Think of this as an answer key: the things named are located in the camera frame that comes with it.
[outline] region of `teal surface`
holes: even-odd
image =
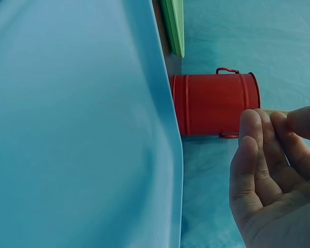
[[[184,3],[183,73],[214,73],[217,67],[251,71],[265,109],[310,105],[310,0]],[[228,206],[236,149],[236,140],[183,141],[181,247],[244,247]]]
[[[0,2],[0,247],[179,247],[151,1]]]

